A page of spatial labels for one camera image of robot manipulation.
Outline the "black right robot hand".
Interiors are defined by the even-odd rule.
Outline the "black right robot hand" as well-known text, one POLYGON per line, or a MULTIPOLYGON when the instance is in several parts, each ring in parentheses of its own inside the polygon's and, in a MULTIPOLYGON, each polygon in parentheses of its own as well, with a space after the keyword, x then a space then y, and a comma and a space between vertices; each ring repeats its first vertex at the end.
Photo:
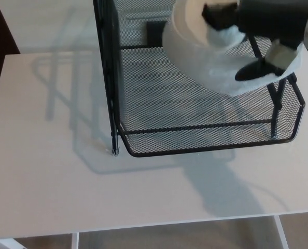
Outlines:
POLYGON ((204 4, 202 17, 217 31, 236 26, 242 33, 269 38, 265 57, 241 68, 235 80, 246 81, 269 74, 282 76, 304 44, 308 50, 308 1, 237 1, 204 4))

